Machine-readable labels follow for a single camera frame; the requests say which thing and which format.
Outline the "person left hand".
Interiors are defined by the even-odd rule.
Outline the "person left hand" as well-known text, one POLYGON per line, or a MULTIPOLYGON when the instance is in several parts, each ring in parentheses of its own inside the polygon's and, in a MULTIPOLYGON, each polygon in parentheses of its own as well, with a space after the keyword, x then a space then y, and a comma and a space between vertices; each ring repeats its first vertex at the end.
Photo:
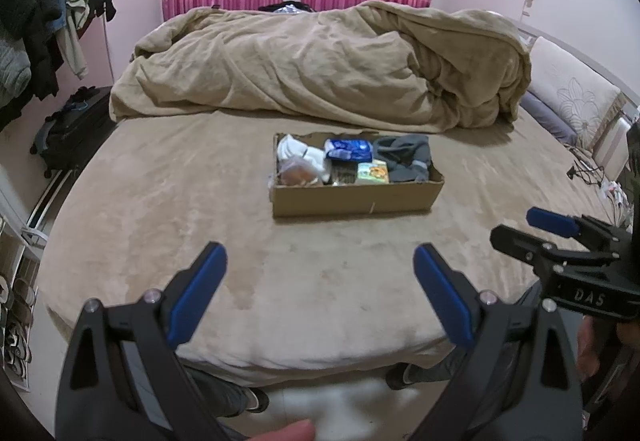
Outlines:
POLYGON ((316 428, 314 424, 309 419, 304 419, 282 429, 250 438, 250 441, 314 441, 315 439, 316 428))

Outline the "person right hand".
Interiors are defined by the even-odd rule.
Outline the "person right hand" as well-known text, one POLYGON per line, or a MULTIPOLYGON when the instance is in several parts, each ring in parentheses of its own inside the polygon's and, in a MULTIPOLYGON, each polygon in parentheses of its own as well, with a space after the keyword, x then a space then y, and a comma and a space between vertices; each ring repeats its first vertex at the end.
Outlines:
POLYGON ((639 404, 639 322, 614 325, 584 317, 577 334, 584 411, 639 404))

